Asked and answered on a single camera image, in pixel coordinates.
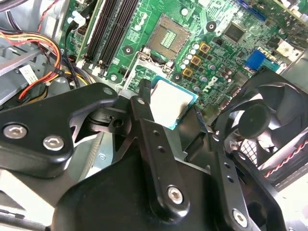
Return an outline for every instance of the black ram slot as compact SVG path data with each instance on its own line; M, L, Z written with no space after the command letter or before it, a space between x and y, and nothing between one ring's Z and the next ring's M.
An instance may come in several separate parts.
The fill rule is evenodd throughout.
M103 7L103 10L100 14L100 18L95 27L95 31L93 33L91 42L89 44L86 60L93 61L95 54L97 53L97 49L102 42L103 36L108 28L110 21L112 20L112 16L114 10L116 8L117 1L111 0L105 3L106 5Z
M104 46L104 50L100 55L101 66L109 67L113 56L127 30L127 27L134 15L139 0L124 0L118 13L118 17L111 30L108 41Z

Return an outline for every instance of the capacitor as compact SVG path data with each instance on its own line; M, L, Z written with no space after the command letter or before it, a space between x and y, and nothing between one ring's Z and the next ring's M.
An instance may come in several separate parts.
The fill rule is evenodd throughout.
M200 45L196 43L196 44L194 44L192 47L193 47L194 49L196 49L196 50L197 50L197 49L199 49L199 48L200 48Z
M142 18L146 19L148 17L148 14L146 12L142 13Z
M144 19L142 18L141 20L140 20L140 22L139 22L139 25L143 25L144 24Z
M181 10L181 14L182 14L183 16L187 16L187 15L188 15L188 9L187 9L187 8L183 8L183 9Z
M210 65L208 66L208 69L210 69L210 70L212 70L212 71L215 71L215 70L216 70L216 66L210 64Z
M200 81L206 83L207 82L207 77L200 76Z
M184 70L184 69L186 68L186 65L185 65L185 64L181 64L181 65L180 65L180 68L181 68L182 70Z
M189 64L189 60L188 60L188 59L184 59L184 60L183 60L183 63L184 63L185 65L188 65L188 64Z
M141 30L141 25L135 25L134 26L135 31L140 31Z
M196 54L196 50L195 50L195 49L191 49L191 50L190 50L190 53L191 53L192 55L194 55L194 54Z
M186 56L186 58L189 59L189 60L191 60L191 59L193 58L193 56L192 56L191 54L188 54L188 55Z
M225 68L225 72L226 72L228 75L232 75L232 71L231 71L229 68Z
M200 91L200 87L198 87L198 86L194 86L194 87L193 87L193 91L195 91L195 92L199 92L199 91Z

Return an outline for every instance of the cooling fan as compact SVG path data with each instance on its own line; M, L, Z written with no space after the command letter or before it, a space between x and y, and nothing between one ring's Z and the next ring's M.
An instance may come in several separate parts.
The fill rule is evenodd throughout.
M214 129L227 152L235 143L254 142L260 166L307 126L308 95L263 67L219 115Z

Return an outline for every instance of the red wire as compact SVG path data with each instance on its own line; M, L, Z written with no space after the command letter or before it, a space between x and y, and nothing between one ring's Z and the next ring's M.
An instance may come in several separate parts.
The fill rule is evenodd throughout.
M55 5L57 4L59 0L55 0L42 14L42 17L40 18L39 20L39 24L38 24L38 32L40 32L41 28L42 28L42 22L44 20L44 18L46 17L47 15L47 12Z
M271 174L273 174L274 172L276 172L279 168L281 168L284 164L288 163L289 160L291 160L296 154L298 154L306 145L308 144L308 139L305 140L305 142L303 142L302 144L300 144L295 150L294 152L292 152L291 154L289 154L280 164L278 164L274 169L272 169L271 171L268 171L267 174L264 176L265 178L269 177Z

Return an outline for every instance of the black wire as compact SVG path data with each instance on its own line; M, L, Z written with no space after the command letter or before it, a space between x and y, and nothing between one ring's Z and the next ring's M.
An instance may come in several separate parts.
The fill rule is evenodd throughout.
M21 30L21 28L18 26L18 24L15 22L13 15L11 13L11 11L6 11L5 12L6 17L8 19L8 22L10 24L10 26L14 29L14 30Z
M76 75L76 72L71 64L71 62L69 61L69 58L68 58L68 54L67 54L67 48L66 48L66 43L67 43L67 37L69 35L69 33L75 28L75 25L74 24L70 24L70 26L68 27L68 29L66 30L66 33L65 33L65 37L64 37L64 55L65 57L67 58L68 62L68 69L70 70L71 74L72 74L72 78L73 78L73 81L75 83L75 86L76 88L80 88L80 83L77 79L77 75Z

